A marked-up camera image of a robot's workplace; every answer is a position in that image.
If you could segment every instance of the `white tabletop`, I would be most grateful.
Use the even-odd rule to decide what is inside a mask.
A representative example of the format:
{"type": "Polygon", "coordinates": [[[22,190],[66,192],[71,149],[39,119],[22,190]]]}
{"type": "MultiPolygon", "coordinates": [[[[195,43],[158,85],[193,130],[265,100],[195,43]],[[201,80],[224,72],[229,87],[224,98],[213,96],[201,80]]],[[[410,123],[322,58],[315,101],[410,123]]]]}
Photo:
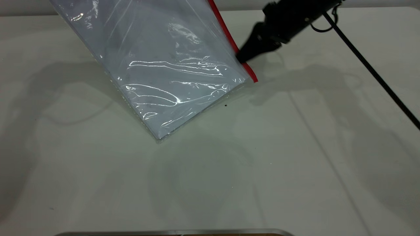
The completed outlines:
{"type": "MultiPolygon", "coordinates": [[[[420,12],[339,14],[420,117],[420,12]]],[[[239,45],[263,18],[222,16],[239,45]]],[[[420,233],[420,132],[334,32],[249,64],[259,83],[157,144],[60,17],[0,18],[0,235],[420,233]]]]}

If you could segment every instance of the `red zipper seal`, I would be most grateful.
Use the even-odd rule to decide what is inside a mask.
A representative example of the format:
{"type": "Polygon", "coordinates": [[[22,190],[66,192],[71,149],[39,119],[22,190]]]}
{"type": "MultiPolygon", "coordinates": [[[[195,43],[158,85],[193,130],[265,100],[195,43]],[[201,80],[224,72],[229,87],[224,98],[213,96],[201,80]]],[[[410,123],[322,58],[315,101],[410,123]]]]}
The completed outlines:
{"type": "MultiPolygon", "coordinates": [[[[226,38],[228,38],[228,41],[230,43],[230,45],[232,46],[233,50],[235,51],[235,53],[239,52],[239,48],[236,45],[234,39],[232,38],[231,33],[228,30],[228,27],[226,27],[225,21],[223,21],[222,16],[220,15],[219,9],[217,9],[216,4],[214,3],[213,0],[208,0],[211,9],[214,12],[214,15],[217,18],[217,21],[219,22],[220,26],[222,27],[223,32],[226,35],[226,38]]],[[[242,63],[243,67],[245,68],[245,70],[248,72],[249,76],[251,76],[252,80],[254,81],[254,83],[258,82],[257,76],[255,75],[254,71],[251,69],[251,67],[247,64],[247,63],[242,63]]]]}

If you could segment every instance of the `black wire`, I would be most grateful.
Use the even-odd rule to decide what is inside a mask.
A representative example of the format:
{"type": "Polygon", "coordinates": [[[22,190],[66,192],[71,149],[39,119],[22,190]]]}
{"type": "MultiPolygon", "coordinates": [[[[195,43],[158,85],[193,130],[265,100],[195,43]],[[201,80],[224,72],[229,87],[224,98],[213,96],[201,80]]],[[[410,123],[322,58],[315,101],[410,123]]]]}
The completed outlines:
{"type": "Polygon", "coordinates": [[[391,96],[392,100],[401,108],[401,110],[408,116],[408,118],[413,122],[413,124],[420,130],[420,121],[413,115],[413,113],[407,108],[407,106],[400,100],[400,98],[392,91],[392,89],[386,84],[386,82],[381,78],[381,76],[373,69],[373,67],[368,63],[368,61],[360,54],[356,47],[350,42],[350,40],[343,34],[339,27],[334,23],[333,19],[324,11],[322,13],[333,29],[341,37],[341,39],[347,44],[347,46],[352,50],[352,52],[357,56],[357,58],[363,63],[363,65],[368,69],[368,71],[373,75],[373,77],[378,81],[378,83],[385,89],[385,91],[391,96]]]}
{"type": "MultiPolygon", "coordinates": [[[[337,24],[339,22],[339,15],[337,13],[337,9],[338,9],[339,6],[341,6],[341,2],[339,4],[337,4],[331,12],[331,14],[334,16],[334,23],[335,24],[337,24]]],[[[328,29],[317,29],[317,28],[315,28],[315,26],[312,23],[311,23],[311,27],[312,27],[313,30],[315,30],[316,32],[319,32],[319,33],[325,33],[325,32],[328,32],[328,31],[333,29],[332,26],[328,29]]]]}

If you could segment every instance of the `ziplock bag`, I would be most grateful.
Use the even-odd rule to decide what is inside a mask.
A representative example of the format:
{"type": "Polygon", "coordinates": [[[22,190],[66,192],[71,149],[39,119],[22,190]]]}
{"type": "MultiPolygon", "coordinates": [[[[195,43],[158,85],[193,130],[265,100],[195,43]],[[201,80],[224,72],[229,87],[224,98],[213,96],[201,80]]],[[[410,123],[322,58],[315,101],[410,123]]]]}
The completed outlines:
{"type": "Polygon", "coordinates": [[[51,3],[157,139],[250,77],[212,1],[51,3]]]}

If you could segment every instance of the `plastic bag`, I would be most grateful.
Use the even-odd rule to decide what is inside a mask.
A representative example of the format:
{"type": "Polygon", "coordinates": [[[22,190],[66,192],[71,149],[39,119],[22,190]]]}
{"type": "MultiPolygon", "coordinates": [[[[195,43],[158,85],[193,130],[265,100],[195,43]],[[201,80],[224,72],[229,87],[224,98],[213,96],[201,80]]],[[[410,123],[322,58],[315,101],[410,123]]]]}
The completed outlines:
{"type": "Polygon", "coordinates": [[[51,2],[157,139],[250,77],[207,0],[51,2]]]}

